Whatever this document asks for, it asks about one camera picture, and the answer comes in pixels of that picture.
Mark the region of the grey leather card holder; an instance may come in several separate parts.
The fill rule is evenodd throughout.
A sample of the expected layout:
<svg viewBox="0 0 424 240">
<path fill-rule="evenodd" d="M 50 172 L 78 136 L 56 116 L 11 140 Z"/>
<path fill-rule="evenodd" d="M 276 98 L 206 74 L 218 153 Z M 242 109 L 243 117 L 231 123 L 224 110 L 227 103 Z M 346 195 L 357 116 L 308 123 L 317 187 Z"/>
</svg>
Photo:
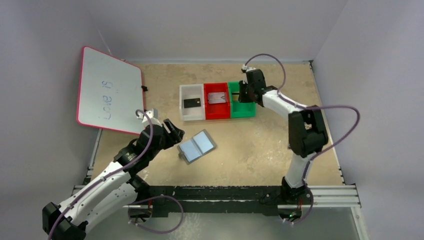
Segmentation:
<svg viewBox="0 0 424 240">
<path fill-rule="evenodd" d="M 177 146 L 179 158 L 185 161 L 187 165 L 192 164 L 216 148 L 216 142 L 206 129 Z"/>
</svg>

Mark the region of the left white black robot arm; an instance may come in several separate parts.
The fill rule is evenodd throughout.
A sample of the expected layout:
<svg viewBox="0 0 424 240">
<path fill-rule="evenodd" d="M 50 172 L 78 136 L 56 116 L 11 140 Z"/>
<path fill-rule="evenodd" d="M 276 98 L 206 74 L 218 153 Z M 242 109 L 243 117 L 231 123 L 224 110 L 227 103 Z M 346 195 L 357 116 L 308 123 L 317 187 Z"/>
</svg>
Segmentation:
<svg viewBox="0 0 424 240">
<path fill-rule="evenodd" d="M 42 209 L 42 228 L 50 240 L 83 240 L 89 231 L 128 204 L 166 199 L 155 193 L 138 173 L 162 150 L 179 144 L 185 135 L 169 119 L 143 120 L 145 128 L 123 147 L 107 167 L 85 187 L 59 204 Z"/>
</svg>

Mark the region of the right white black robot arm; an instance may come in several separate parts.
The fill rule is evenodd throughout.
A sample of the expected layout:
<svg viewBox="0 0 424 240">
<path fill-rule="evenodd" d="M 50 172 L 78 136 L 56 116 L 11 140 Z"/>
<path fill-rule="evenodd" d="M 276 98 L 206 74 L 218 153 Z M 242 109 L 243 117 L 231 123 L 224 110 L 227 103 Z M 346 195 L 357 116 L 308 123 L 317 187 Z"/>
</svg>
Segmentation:
<svg viewBox="0 0 424 240">
<path fill-rule="evenodd" d="M 260 69 L 244 65 L 241 71 L 246 79 L 239 81 L 241 103 L 255 103 L 284 117 L 288 124 L 288 146 L 292 159 L 282 178 L 280 196 L 295 201 L 308 194 L 306 179 L 312 158 L 328 143 L 328 132 L 321 110 L 285 97 L 275 86 L 267 86 Z"/>
</svg>

